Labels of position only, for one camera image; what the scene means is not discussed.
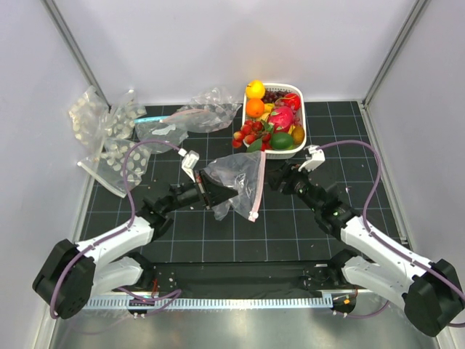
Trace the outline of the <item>red lychee bunch with leaves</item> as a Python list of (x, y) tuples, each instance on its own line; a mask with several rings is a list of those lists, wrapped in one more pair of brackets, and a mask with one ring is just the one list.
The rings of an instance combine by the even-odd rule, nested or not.
[(259, 142), (259, 150), (271, 150), (271, 138), (274, 126), (263, 120), (245, 120), (240, 129), (232, 136), (232, 147), (240, 148), (242, 145), (250, 147)]

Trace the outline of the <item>clear zip bag pink zipper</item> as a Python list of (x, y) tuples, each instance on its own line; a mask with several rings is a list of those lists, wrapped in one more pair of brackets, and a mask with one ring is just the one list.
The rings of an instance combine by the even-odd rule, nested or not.
[(223, 220), (232, 208), (248, 221), (256, 221), (262, 200), (265, 163), (265, 153), (254, 151), (218, 158), (204, 168), (213, 180), (238, 192), (232, 198), (213, 205), (216, 220)]

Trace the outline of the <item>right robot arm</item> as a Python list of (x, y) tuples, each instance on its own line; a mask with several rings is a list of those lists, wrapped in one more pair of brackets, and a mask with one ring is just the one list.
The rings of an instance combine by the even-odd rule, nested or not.
[(332, 286), (352, 284), (376, 293), (430, 337), (462, 326), (454, 319), (464, 311), (464, 292), (448, 261), (432, 262), (397, 243), (342, 201), (336, 184), (318, 183), (302, 165), (285, 162), (267, 180), (273, 190), (300, 198), (324, 233), (349, 246), (331, 260)]

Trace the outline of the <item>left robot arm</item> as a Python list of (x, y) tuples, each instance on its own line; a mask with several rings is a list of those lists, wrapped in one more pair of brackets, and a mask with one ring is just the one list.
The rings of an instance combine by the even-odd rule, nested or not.
[(91, 297), (119, 287), (145, 291), (153, 285), (154, 267), (134, 249), (162, 237), (174, 222), (171, 212), (193, 204), (210, 209), (237, 195), (203, 169), (189, 183), (161, 182), (127, 222), (86, 241), (56, 243), (33, 281), (33, 291), (49, 306), (53, 319), (69, 319)]

